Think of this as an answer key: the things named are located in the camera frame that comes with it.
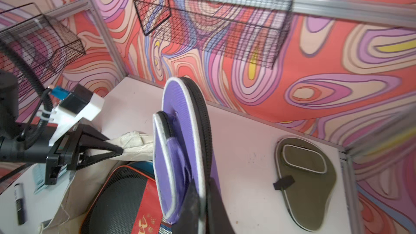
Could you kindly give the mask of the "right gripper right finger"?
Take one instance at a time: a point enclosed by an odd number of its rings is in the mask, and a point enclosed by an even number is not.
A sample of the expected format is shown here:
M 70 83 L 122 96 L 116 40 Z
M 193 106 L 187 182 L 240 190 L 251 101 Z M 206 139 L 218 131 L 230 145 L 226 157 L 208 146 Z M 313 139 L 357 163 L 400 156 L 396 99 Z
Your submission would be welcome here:
M 216 181 L 210 178 L 207 192 L 207 234 L 235 234 Z

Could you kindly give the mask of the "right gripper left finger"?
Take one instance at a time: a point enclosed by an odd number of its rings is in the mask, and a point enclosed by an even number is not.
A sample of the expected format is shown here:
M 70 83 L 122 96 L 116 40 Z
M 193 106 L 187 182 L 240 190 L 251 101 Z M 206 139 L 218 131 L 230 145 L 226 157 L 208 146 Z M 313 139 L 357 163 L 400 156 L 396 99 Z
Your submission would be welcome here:
M 187 188 L 177 223 L 172 225 L 173 234 L 197 234 L 200 213 L 200 199 L 195 181 Z

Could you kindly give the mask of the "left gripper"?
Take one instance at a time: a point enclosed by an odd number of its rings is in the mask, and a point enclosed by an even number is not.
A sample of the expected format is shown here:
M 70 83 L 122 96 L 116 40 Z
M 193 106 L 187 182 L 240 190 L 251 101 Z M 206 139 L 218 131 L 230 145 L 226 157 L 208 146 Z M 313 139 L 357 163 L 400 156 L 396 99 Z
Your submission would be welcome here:
M 15 134 L 1 132 L 1 162 L 22 164 L 28 167 L 45 164 L 45 182 L 54 185 L 61 168 L 77 171 L 101 161 L 121 156 L 122 147 L 108 143 L 108 137 L 92 126 L 80 124 L 76 130 L 59 137 L 49 146 L 56 127 L 46 126 L 36 134 L 37 127 L 30 126 L 28 135 L 22 136 L 24 124 L 15 127 Z

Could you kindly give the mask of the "white canvas tote bag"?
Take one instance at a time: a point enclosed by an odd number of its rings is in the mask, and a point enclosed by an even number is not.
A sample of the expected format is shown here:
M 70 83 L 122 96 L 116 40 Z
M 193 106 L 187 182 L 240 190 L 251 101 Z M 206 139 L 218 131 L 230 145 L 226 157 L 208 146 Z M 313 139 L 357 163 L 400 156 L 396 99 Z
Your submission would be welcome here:
M 80 171 L 69 172 L 69 186 L 50 220 L 41 223 L 38 234 L 77 234 L 81 222 L 110 174 L 121 165 L 151 161 L 154 137 L 140 131 L 126 133 L 107 141 L 123 148 L 117 158 L 101 161 Z

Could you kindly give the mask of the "black red paddle case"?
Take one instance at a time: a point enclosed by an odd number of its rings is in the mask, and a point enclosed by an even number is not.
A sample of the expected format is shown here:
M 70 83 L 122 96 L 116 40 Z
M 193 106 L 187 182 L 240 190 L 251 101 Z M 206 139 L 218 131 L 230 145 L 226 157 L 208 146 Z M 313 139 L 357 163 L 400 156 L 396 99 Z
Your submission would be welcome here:
M 107 179 L 79 233 L 158 234 L 162 218 L 155 180 L 125 165 Z

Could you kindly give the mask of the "purple paddle case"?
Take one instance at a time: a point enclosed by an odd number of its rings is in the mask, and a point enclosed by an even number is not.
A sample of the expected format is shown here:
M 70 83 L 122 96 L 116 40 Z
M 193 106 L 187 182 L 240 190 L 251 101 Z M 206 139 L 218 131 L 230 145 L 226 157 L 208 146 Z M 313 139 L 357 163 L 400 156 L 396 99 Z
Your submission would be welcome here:
M 167 80 L 161 110 L 153 115 L 153 167 L 162 215 L 179 221 L 191 183 L 206 208 L 212 168 L 212 133 L 206 101 L 199 86 L 187 77 Z

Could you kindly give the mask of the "green paddle case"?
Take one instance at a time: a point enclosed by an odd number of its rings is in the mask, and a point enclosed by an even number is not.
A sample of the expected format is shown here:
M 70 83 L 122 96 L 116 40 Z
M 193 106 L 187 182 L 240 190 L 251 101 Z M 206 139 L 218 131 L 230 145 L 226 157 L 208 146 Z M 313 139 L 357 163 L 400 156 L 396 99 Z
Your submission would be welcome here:
M 281 192 L 290 217 L 305 231 L 319 231 L 337 181 L 333 163 L 317 145 L 297 137 L 280 139 L 274 159 L 273 186 Z

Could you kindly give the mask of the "blue paddle case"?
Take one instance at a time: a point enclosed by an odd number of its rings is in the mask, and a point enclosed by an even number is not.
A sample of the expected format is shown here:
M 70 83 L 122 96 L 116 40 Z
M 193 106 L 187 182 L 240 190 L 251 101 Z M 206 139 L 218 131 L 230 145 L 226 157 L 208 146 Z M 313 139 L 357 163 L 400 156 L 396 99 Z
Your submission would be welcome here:
M 154 168 L 153 162 L 151 161 L 137 161 L 130 163 L 130 167 L 142 172 L 143 174 L 149 176 L 150 178 L 154 179 Z

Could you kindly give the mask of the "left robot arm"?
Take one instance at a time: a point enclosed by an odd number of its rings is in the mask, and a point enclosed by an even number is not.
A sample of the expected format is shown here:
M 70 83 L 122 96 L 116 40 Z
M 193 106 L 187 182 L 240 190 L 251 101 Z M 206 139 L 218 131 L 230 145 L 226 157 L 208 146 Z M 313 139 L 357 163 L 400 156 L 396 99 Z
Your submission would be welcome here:
M 44 183 L 55 185 L 62 168 L 78 171 L 101 161 L 119 157 L 123 148 L 92 126 L 80 123 L 93 120 L 102 110 L 104 99 L 76 85 L 66 92 L 58 87 L 45 88 L 29 65 L 4 41 L 1 53 L 24 75 L 39 96 L 39 106 L 31 122 L 18 123 L 18 79 L 1 71 L 1 161 L 45 165 Z

